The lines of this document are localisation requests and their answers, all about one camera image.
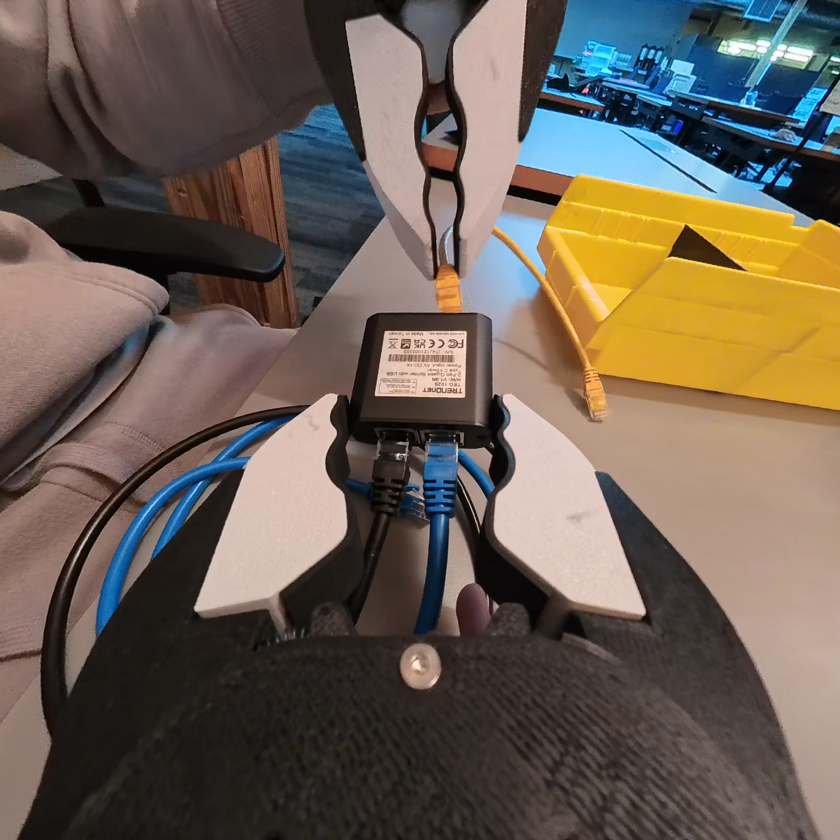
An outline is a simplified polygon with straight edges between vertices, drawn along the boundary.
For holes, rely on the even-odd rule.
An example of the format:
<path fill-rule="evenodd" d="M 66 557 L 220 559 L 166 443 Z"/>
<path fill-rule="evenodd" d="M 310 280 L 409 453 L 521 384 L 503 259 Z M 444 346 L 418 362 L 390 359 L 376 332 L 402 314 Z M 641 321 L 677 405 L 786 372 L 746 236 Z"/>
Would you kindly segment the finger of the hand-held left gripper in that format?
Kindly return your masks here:
<path fill-rule="evenodd" d="M 406 256 L 425 279 L 438 270 L 428 205 L 431 176 L 420 151 L 428 104 L 424 47 L 387 2 L 345 23 L 360 115 L 363 168 Z"/>
<path fill-rule="evenodd" d="M 460 276 L 487 245 L 516 170 L 528 4 L 488 1 L 452 40 L 447 82 L 460 142 L 454 222 Z"/>

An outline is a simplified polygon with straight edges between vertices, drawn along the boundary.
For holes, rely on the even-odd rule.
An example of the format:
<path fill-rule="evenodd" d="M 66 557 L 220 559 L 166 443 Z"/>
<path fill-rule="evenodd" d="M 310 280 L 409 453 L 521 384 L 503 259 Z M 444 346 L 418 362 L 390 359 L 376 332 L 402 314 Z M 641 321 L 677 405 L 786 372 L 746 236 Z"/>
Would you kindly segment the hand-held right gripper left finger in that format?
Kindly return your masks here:
<path fill-rule="evenodd" d="M 275 432 L 244 467 L 194 612 L 267 612 L 278 634 L 343 603 L 364 571 L 346 489 L 349 400 L 329 393 Z"/>

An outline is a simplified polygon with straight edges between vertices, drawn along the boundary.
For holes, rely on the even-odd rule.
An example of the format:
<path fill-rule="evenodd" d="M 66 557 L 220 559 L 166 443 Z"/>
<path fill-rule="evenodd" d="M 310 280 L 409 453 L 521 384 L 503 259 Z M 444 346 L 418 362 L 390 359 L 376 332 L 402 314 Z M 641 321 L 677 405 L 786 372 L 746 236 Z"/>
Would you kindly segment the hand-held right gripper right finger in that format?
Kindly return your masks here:
<path fill-rule="evenodd" d="M 643 596 L 595 468 L 513 394 L 490 408 L 493 488 L 480 532 L 480 585 L 559 638 L 573 616 L 641 623 Z"/>

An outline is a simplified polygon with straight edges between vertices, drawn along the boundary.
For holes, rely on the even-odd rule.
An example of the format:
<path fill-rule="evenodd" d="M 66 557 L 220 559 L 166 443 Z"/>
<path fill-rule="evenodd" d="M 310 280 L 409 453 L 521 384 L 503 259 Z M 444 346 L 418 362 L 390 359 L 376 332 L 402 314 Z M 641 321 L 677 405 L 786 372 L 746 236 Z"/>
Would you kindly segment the black network splitter box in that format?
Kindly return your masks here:
<path fill-rule="evenodd" d="M 386 312 L 368 318 L 350 397 L 350 434 L 423 448 L 490 442 L 491 320 L 478 313 Z"/>

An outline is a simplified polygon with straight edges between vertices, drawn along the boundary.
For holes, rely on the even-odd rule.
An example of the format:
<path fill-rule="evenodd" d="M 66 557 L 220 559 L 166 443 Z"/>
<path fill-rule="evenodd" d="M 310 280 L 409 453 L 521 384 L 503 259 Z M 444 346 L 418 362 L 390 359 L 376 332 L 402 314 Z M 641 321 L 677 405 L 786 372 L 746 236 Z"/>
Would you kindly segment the person's left forearm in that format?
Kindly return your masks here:
<path fill-rule="evenodd" d="M 1 3 L 2 145 L 56 172 L 199 172 L 332 101 L 299 1 Z"/>

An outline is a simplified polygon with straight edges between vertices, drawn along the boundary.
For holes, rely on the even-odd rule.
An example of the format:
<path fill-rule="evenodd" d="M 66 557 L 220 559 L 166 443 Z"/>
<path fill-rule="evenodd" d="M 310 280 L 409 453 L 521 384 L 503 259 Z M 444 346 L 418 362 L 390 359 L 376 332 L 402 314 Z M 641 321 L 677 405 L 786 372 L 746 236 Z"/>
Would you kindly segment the grey table with brown edge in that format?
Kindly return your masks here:
<path fill-rule="evenodd" d="M 539 109 L 508 194 L 556 203 L 578 175 L 789 214 L 801 227 L 815 220 L 653 133 Z"/>

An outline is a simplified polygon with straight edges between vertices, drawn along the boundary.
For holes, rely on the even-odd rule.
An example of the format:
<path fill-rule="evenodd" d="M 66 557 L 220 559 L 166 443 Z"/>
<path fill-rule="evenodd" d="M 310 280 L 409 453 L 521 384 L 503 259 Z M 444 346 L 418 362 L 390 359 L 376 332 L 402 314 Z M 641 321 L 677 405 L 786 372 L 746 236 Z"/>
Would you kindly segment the row of cluttered workbenches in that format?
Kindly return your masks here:
<path fill-rule="evenodd" d="M 549 75 L 547 84 L 553 91 L 597 98 L 605 123 L 654 133 L 730 174 L 747 172 L 756 183 L 774 172 L 771 184 L 786 177 L 784 188 L 790 196 L 803 197 L 808 196 L 811 182 L 838 176 L 838 163 L 830 162 L 838 158 L 838 142 L 825 146 L 829 129 L 838 122 L 838 102 L 823 105 L 838 83 L 838 62 L 829 62 L 828 67 L 835 71 L 826 85 L 805 90 L 802 81 L 794 84 L 799 97 L 778 91 L 778 82 L 794 76 L 815 81 L 817 74 L 777 63 L 763 77 L 773 82 L 766 91 L 728 85 L 722 98 L 708 92 L 705 78 L 696 80 L 690 91 L 667 91 L 661 72 L 645 83 L 603 73 L 574 73 Z"/>

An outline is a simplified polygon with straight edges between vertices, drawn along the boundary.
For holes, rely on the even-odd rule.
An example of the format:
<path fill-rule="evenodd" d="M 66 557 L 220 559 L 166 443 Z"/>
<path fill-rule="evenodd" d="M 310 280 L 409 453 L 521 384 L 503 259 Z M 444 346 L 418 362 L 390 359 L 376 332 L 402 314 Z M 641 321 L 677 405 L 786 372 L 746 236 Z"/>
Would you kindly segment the person's grey hoodie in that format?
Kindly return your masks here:
<path fill-rule="evenodd" d="M 297 333 L 83 261 L 2 213 L 1 715 L 39 671 L 46 612 L 99 505 L 180 440 L 237 414 Z"/>

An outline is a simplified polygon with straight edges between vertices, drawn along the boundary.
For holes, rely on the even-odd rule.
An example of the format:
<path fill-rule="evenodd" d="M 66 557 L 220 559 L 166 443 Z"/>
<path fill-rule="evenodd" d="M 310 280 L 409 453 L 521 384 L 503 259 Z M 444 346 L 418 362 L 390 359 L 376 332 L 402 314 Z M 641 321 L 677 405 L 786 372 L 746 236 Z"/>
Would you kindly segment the yellow plastic bin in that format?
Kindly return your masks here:
<path fill-rule="evenodd" d="M 669 258 L 686 224 L 745 270 Z M 838 410 L 837 226 L 578 175 L 538 252 L 599 374 Z"/>

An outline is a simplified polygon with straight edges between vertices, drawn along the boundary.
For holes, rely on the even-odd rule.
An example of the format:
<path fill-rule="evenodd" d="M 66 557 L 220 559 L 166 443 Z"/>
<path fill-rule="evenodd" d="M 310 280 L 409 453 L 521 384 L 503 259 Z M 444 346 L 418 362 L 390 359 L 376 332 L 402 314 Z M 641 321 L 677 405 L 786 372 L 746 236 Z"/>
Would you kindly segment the black card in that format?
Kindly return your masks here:
<path fill-rule="evenodd" d="M 727 256 L 719 247 L 687 224 L 682 227 L 668 252 L 668 257 L 730 270 L 745 270 L 737 261 Z"/>

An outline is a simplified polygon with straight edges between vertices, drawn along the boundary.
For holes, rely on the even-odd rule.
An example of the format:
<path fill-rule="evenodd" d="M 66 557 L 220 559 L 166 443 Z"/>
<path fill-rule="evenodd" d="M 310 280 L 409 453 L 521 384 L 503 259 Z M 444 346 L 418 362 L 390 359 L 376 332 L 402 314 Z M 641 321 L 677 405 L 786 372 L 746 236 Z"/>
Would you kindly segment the wooden post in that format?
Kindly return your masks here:
<path fill-rule="evenodd" d="M 275 243 L 286 254 L 278 278 L 267 284 L 194 275 L 201 303 L 244 309 L 275 329 L 300 327 L 277 136 L 209 170 L 165 177 L 162 183 L 174 214 L 241 228 Z"/>

